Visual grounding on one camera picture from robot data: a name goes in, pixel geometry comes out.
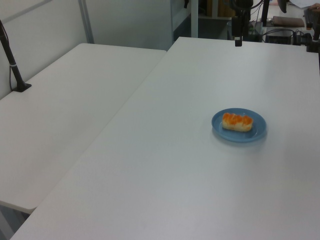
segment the wall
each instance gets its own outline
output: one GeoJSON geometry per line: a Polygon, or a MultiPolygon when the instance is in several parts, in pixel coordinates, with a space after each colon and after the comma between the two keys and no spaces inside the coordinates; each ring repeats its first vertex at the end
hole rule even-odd
{"type": "Polygon", "coordinates": [[[86,5],[96,44],[160,50],[173,44],[171,0],[87,0],[86,5]]]}
{"type": "MultiPolygon", "coordinates": [[[[78,0],[52,0],[3,25],[24,81],[87,42],[78,0]]],[[[9,63],[1,45],[0,99],[9,93],[9,63]]]]}
{"type": "Polygon", "coordinates": [[[187,8],[184,8],[185,0],[171,0],[172,3],[172,26],[173,30],[176,28],[188,17],[191,13],[191,1],[187,5],[187,8]]]}

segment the pastry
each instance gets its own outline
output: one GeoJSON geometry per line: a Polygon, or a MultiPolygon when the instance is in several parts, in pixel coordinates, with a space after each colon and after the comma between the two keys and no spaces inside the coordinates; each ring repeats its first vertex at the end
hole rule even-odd
{"type": "Polygon", "coordinates": [[[252,128],[252,123],[254,120],[247,116],[236,115],[234,113],[226,112],[222,117],[222,127],[224,129],[239,131],[239,132],[248,132],[252,128]]]}

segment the white tabletop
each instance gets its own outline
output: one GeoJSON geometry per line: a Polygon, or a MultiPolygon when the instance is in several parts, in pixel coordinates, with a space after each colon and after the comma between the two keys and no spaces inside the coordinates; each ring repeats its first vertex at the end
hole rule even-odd
{"type": "Polygon", "coordinates": [[[318,55],[179,38],[12,240],[301,240],[320,236],[318,55]],[[261,114],[232,143],[211,119],[261,114]]]}
{"type": "Polygon", "coordinates": [[[165,51],[80,44],[0,101],[0,204],[30,213],[165,51]]]}

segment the black device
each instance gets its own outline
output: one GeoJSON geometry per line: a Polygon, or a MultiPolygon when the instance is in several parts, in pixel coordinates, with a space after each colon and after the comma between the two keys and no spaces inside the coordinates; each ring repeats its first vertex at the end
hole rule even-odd
{"type": "Polygon", "coordinates": [[[319,35],[320,35],[320,17],[319,13],[310,9],[304,10],[304,19],[307,27],[312,27],[314,35],[311,36],[311,41],[306,47],[306,51],[310,53],[320,53],[319,51],[319,35]]]}
{"type": "Polygon", "coordinates": [[[4,52],[6,54],[6,57],[8,58],[10,67],[12,69],[13,75],[16,80],[16,88],[14,88],[13,91],[22,93],[25,90],[27,90],[28,88],[30,88],[31,84],[25,83],[22,80],[22,77],[19,72],[16,60],[15,60],[14,55],[12,54],[11,48],[9,46],[9,41],[8,41],[8,38],[6,35],[5,27],[2,24],[1,20],[0,20],[0,41],[2,43],[4,52]]]}
{"type": "MultiPolygon", "coordinates": [[[[261,0],[257,5],[253,6],[253,0],[230,0],[229,6],[235,10],[235,16],[231,19],[231,32],[235,39],[235,46],[241,47],[243,36],[249,34],[249,22],[251,9],[258,7],[263,3],[262,9],[262,26],[266,26],[267,15],[269,9],[269,0],[261,0]]],[[[278,0],[278,5],[282,12],[287,12],[287,0],[278,0]]]]}

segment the blue plate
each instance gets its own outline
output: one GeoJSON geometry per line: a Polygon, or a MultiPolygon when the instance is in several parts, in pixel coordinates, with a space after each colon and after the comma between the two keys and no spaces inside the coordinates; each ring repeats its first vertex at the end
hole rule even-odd
{"type": "Polygon", "coordinates": [[[244,108],[228,108],[217,112],[212,118],[212,127],[214,131],[222,138],[237,143],[248,143],[263,138],[267,133],[267,124],[262,116],[258,113],[244,108]],[[222,117],[224,113],[247,115],[253,119],[250,131],[241,132],[228,130],[222,127],[222,117]]]}

